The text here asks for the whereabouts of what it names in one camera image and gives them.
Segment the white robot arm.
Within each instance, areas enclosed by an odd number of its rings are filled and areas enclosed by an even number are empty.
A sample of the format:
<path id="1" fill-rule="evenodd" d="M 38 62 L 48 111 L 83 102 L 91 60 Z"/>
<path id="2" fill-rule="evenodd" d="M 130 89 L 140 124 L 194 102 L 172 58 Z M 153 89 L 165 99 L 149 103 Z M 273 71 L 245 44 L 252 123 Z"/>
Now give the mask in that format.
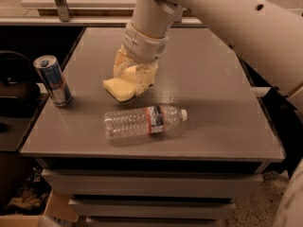
<path id="1" fill-rule="evenodd" d="M 114 75 L 155 64 L 183 9 L 303 110 L 303 17 L 266 0 L 136 0 Z"/>

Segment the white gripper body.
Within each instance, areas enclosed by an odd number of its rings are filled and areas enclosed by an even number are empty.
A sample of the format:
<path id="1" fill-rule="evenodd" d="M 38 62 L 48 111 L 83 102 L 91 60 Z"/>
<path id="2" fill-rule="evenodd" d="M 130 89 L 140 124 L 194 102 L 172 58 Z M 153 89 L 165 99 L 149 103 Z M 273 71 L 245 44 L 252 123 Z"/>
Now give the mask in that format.
<path id="1" fill-rule="evenodd" d="M 150 63 L 163 55 L 168 39 L 168 36 L 160 39 L 146 36 L 128 23 L 122 36 L 122 44 L 134 61 Z"/>

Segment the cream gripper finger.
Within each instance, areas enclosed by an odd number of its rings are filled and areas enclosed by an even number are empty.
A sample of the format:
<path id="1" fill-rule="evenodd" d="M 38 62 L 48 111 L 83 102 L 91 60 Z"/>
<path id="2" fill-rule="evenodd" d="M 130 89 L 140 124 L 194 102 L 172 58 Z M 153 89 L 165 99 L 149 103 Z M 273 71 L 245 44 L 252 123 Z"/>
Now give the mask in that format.
<path id="1" fill-rule="evenodd" d="M 134 60 L 129 56 L 129 53 L 125 49 L 124 45 L 122 45 L 116 53 L 113 69 L 114 77 L 117 78 L 121 76 L 133 61 Z"/>
<path id="2" fill-rule="evenodd" d="M 154 85 L 154 78 L 158 70 L 158 61 L 140 63 L 126 69 L 127 80 L 132 84 L 135 96 L 142 95 L 150 86 Z"/>

